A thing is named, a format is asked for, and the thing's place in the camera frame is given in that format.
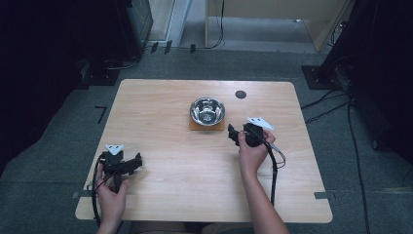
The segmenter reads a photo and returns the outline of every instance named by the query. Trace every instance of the wooden desk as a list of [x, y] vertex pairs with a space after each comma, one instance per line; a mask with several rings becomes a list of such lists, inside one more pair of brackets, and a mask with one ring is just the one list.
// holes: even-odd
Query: wooden desk
[[[238, 99], [236, 91], [245, 91]], [[125, 159], [141, 153], [143, 166], [129, 176], [125, 220], [250, 221], [238, 150], [225, 131], [190, 131], [189, 107], [197, 98], [224, 102], [225, 123], [241, 130], [246, 117], [276, 127], [276, 146], [286, 157], [279, 170], [276, 208], [286, 222], [329, 222], [327, 199], [294, 87], [288, 82], [125, 80], [122, 82], [94, 159], [104, 145], [124, 144]], [[259, 170], [271, 191], [271, 159]], [[87, 182], [92, 180], [94, 163]], [[76, 216], [93, 219], [90, 197]]]
[[[208, 47], [208, 18], [221, 17], [222, 1], [206, 0], [206, 47]], [[224, 17], [304, 20], [316, 51], [319, 52], [325, 46], [351, 1], [225, 0]]]

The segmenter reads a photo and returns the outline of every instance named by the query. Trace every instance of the gray carpeted floor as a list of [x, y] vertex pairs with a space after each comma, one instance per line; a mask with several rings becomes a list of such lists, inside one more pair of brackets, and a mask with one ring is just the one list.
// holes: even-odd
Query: gray carpeted floor
[[[6, 168], [0, 180], [0, 233], [94, 233], [93, 221], [78, 220], [75, 191], [83, 188], [110, 106], [123, 79], [202, 79], [290, 81], [301, 105], [326, 93], [307, 88], [300, 66], [320, 65], [323, 54], [172, 50], [146, 52], [123, 70], [115, 87], [73, 91], [43, 137]], [[327, 99], [303, 111], [310, 119], [346, 97]], [[101, 109], [108, 106], [98, 124]], [[358, 111], [351, 108], [371, 233], [413, 233], [412, 166], [392, 152], [377, 152]], [[366, 233], [357, 160], [347, 106], [308, 124], [329, 196], [333, 220], [327, 224], [289, 223], [291, 233]], [[120, 233], [127, 233], [126, 222]]]

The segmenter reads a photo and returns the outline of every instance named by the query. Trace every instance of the shiny stainless steel bowl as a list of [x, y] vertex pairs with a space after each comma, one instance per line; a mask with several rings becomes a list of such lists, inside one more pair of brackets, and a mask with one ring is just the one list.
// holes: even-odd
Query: shiny stainless steel bowl
[[218, 99], [202, 97], [192, 103], [189, 109], [192, 119], [204, 126], [216, 125], [224, 118], [225, 107]]

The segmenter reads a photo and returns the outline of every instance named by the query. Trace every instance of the wooden tabletop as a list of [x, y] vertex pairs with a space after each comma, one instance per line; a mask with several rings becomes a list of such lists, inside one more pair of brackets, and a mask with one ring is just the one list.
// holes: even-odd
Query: wooden tabletop
[[[246, 98], [237, 98], [236, 91], [245, 91]], [[123, 219], [250, 221], [238, 146], [226, 130], [189, 130], [190, 105], [202, 97], [221, 100], [225, 124], [236, 130], [243, 128], [246, 117], [263, 117], [275, 127], [275, 145], [286, 157], [279, 169], [275, 207], [285, 222], [331, 221], [328, 200], [315, 196], [324, 186], [291, 83], [138, 79], [122, 82], [94, 156], [95, 161], [106, 151], [105, 144], [123, 144], [125, 160], [141, 153], [143, 166], [134, 175], [124, 175], [131, 186]], [[94, 162], [86, 184], [93, 170]], [[270, 196], [270, 157], [258, 173]], [[80, 198], [76, 216], [94, 218], [90, 197]]]

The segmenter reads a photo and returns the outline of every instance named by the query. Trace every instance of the person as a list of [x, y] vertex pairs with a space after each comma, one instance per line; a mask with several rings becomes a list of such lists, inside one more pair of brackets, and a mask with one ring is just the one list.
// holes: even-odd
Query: person
[[[258, 180], [258, 169], [267, 157], [268, 151], [264, 144], [250, 147], [245, 141], [245, 132], [240, 131], [240, 169], [244, 186], [245, 197], [248, 203], [255, 233], [288, 233], [284, 222], [274, 209], [261, 183]], [[264, 130], [264, 139], [272, 143], [276, 138], [271, 132]], [[100, 184], [102, 166], [99, 166], [97, 176]], [[106, 184], [97, 189], [97, 196], [101, 208], [101, 224], [97, 230], [98, 234], [116, 233], [126, 206], [126, 193], [130, 182], [123, 181], [119, 193], [110, 190]]]

